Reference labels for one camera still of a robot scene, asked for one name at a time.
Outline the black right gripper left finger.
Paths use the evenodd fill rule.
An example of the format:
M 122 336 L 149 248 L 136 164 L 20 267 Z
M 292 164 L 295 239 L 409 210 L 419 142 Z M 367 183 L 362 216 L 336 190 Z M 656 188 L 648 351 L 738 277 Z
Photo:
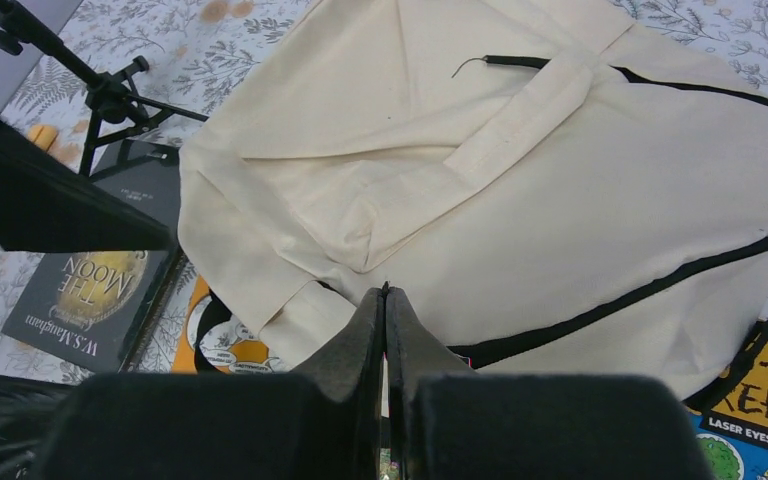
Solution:
M 76 387 L 33 479 L 375 479 L 384 292 L 273 374 L 108 374 Z

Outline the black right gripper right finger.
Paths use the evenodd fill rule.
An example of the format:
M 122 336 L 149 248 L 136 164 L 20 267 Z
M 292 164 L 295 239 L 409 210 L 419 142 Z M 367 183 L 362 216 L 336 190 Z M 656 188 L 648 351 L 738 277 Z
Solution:
M 385 290 L 391 455 L 405 479 L 709 479 L 688 415 L 642 376 L 480 374 Z

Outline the beige canvas backpack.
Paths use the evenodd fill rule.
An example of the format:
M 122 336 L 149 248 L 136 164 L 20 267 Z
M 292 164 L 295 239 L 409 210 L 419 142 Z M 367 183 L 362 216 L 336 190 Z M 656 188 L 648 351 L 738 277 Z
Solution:
M 768 292 L 768 99 L 605 1 L 315 1 L 180 152 L 181 245 L 286 364 L 407 293 L 484 373 L 686 398 Z

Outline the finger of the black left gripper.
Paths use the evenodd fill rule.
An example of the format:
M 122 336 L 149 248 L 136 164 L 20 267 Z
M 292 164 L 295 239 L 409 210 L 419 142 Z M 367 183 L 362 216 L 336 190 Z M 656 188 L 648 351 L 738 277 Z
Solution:
M 163 250 L 171 243 L 167 226 L 104 192 L 0 119 L 3 250 Z

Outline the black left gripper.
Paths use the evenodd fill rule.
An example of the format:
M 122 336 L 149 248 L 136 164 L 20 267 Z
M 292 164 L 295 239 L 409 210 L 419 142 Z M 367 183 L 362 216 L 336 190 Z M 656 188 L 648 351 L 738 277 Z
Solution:
M 0 375 L 0 479 L 25 479 L 70 385 Z

